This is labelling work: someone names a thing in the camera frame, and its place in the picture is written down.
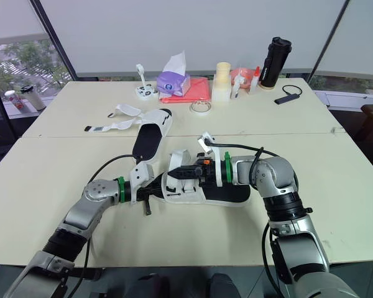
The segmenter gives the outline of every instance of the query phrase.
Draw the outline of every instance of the tape roll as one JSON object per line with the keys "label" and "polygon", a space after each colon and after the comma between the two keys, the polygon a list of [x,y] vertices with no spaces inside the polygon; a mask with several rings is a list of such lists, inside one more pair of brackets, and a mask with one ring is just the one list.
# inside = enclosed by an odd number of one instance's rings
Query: tape roll
{"label": "tape roll", "polygon": [[190,106],[192,113],[200,116],[205,116],[211,111],[211,104],[208,101],[195,101]]}

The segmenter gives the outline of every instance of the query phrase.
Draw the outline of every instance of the white toy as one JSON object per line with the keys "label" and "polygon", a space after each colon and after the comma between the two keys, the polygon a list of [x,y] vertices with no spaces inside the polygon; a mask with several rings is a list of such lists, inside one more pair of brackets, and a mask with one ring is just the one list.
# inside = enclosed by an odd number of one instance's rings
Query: white toy
{"label": "white toy", "polygon": [[137,96],[144,101],[147,101],[148,99],[159,100],[159,92],[155,90],[151,84],[145,83],[144,67],[142,67],[141,64],[137,64],[136,67],[137,67],[137,72],[139,76],[141,77],[141,81],[142,81],[142,86],[136,88]]}

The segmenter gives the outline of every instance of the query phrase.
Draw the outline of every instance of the window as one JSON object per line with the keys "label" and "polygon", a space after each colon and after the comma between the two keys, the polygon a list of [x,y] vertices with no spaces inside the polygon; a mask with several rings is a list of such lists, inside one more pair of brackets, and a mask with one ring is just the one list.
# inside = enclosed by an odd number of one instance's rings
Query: window
{"label": "window", "polygon": [[310,87],[314,90],[367,93],[366,90],[373,90],[373,79],[313,76]]}
{"label": "window", "polygon": [[33,85],[42,96],[54,96],[70,80],[50,40],[0,45],[1,96],[7,90],[19,91],[27,84]]}

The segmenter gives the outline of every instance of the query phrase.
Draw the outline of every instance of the white tissue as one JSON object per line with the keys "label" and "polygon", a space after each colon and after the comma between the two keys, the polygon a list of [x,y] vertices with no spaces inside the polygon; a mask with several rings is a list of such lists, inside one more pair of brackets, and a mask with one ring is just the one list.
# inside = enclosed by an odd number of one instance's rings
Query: white tissue
{"label": "white tissue", "polygon": [[172,71],[179,75],[185,76],[185,70],[187,69],[187,62],[185,60],[185,51],[182,51],[178,55],[172,56],[167,64],[164,66],[163,71]]}

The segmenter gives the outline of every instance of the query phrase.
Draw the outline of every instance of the glue bottle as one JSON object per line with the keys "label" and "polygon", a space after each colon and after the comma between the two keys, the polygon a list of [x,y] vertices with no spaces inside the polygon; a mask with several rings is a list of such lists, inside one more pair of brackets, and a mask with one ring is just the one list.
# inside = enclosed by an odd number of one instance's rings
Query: glue bottle
{"label": "glue bottle", "polygon": [[260,67],[257,66],[256,71],[254,72],[253,78],[251,80],[249,94],[252,94],[256,90],[257,84],[260,78]]}
{"label": "glue bottle", "polygon": [[217,64],[217,71],[214,75],[211,101],[229,101],[231,98],[231,65],[228,62]]}

